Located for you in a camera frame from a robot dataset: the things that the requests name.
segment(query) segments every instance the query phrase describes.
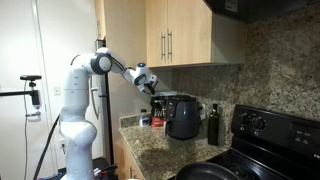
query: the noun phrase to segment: bottle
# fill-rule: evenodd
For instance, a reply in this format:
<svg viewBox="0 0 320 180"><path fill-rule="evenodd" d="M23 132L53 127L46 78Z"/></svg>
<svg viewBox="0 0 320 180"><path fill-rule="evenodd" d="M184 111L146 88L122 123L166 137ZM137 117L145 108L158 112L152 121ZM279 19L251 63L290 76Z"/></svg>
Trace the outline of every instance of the bottle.
<svg viewBox="0 0 320 180"><path fill-rule="evenodd" d="M141 109L141 115L139 119L140 127L149 126L149 115L146 109Z"/></svg>
<svg viewBox="0 0 320 180"><path fill-rule="evenodd" d="M213 104L208 120L208 144L218 146L219 119L218 104Z"/></svg>

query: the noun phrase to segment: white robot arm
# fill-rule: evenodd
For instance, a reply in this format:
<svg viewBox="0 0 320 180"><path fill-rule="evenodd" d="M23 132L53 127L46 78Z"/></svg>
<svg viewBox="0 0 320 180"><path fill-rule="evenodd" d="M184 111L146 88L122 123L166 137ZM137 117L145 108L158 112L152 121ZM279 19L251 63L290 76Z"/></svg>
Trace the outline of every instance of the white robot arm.
<svg viewBox="0 0 320 180"><path fill-rule="evenodd" d="M147 93L152 93L157 85L157 76L150 74L144 63L133 68L124 68L107 48L100 48L96 53L78 55L71 63L71 70L62 88L63 107L60 113L60 133L67 142L66 169L63 180L94 180L92 169L92 142L97 129L85 119L89 106L89 77L104 75L109 71L120 73L126 80Z"/></svg>

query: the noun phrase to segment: stove knob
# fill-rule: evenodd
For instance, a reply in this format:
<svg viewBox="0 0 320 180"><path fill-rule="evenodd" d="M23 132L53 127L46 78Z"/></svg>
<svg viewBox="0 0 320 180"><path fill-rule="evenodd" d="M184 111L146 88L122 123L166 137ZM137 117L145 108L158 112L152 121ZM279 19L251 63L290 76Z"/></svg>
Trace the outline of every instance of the stove knob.
<svg viewBox="0 0 320 180"><path fill-rule="evenodd" d="M250 116L247 114L244 114L241 119L241 124L248 125L249 123L250 123Z"/></svg>
<svg viewBox="0 0 320 180"><path fill-rule="evenodd" d="M266 122L262 118L255 118L253 120L253 127L256 129L263 129L266 126Z"/></svg>

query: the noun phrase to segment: range hood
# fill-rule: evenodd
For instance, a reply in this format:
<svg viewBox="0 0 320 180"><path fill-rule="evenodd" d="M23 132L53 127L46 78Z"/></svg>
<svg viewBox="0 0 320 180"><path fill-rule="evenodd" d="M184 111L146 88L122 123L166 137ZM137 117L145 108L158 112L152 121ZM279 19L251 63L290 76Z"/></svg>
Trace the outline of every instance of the range hood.
<svg viewBox="0 0 320 180"><path fill-rule="evenodd" d="M246 23L298 10L319 0L204 0L212 12Z"/></svg>

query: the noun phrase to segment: black pan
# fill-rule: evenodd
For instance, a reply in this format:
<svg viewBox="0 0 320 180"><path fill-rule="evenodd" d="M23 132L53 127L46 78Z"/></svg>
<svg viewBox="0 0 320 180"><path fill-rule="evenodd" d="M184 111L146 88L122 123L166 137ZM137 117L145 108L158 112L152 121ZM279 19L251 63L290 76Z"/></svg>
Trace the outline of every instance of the black pan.
<svg viewBox="0 0 320 180"><path fill-rule="evenodd" d="M175 180L240 180L231 171L213 163L191 163L180 169Z"/></svg>

